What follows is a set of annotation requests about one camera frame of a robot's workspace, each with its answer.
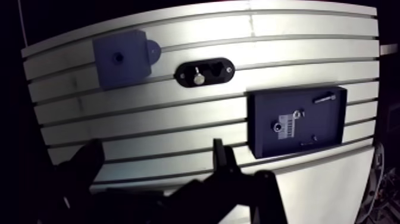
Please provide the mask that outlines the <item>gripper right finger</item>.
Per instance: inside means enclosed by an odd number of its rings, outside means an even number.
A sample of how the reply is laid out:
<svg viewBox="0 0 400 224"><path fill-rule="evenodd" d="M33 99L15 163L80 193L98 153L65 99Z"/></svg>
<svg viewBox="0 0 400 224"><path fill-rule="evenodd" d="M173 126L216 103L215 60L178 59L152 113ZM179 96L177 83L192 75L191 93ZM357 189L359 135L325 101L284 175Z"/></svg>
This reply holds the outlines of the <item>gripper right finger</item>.
<svg viewBox="0 0 400 224"><path fill-rule="evenodd" d="M213 173L171 194L162 211L163 223L219 223L238 205L250 208L251 223L287 223L273 172L242 173L232 147L219 138L213 140L212 152Z"/></svg>

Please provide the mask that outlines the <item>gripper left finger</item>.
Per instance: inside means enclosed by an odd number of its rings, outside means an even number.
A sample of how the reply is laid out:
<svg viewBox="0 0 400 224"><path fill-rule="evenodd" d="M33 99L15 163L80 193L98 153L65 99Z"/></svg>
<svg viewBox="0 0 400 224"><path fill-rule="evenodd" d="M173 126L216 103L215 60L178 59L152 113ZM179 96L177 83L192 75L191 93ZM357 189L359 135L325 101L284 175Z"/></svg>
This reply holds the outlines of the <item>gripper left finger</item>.
<svg viewBox="0 0 400 224"><path fill-rule="evenodd" d="M90 186L105 161L102 142L93 139L40 181L38 223L90 223Z"/></svg>

